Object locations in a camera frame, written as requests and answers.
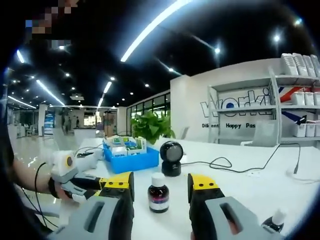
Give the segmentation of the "person's left hand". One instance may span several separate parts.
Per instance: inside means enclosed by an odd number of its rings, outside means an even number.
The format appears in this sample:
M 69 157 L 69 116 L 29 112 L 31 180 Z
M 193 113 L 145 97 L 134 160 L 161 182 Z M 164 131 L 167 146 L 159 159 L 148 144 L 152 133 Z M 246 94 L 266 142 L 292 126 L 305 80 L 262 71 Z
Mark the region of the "person's left hand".
M 55 187 L 56 194 L 60 199 L 66 200 L 66 201 L 73 200 L 72 194 L 69 191 L 64 190 L 59 182 L 55 182 L 54 187 Z

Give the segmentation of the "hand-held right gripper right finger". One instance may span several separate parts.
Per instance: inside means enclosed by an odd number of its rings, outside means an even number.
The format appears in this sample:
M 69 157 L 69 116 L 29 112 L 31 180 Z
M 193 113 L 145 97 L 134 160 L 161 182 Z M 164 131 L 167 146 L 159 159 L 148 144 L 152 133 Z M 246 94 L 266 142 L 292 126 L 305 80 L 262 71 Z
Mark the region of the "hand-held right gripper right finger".
M 189 219 L 196 240 L 283 240 L 280 232 L 263 224 L 242 203 L 225 196 L 205 175 L 187 176 Z

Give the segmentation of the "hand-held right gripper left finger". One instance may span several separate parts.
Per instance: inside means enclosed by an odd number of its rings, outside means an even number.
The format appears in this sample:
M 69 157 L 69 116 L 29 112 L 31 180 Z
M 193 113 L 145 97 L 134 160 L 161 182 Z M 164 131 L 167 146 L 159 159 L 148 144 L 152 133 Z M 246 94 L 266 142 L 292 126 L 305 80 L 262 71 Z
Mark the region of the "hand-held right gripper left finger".
M 134 219 L 134 173 L 108 178 L 103 188 L 81 203 L 68 224 L 48 240 L 130 240 Z

